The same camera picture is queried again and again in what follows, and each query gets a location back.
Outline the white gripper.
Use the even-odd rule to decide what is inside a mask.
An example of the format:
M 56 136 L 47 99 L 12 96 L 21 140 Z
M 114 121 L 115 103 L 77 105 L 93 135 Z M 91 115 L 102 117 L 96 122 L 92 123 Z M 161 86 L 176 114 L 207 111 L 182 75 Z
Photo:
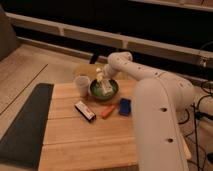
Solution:
M 101 68 L 96 69 L 96 79 L 97 82 L 101 82 L 103 80 L 103 75 L 105 78 L 112 79 L 117 75 L 118 71 L 113 69 L 109 64 L 106 64 L 103 67 L 103 72 Z

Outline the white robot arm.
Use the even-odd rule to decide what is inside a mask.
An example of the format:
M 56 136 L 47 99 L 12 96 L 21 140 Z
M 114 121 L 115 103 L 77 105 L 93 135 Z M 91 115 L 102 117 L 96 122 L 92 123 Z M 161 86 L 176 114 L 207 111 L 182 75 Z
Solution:
M 129 52 L 107 57 L 104 75 L 123 71 L 137 80 L 131 111 L 140 171 L 189 171 L 176 113 L 194 100 L 192 83 L 176 74 L 137 64 Z

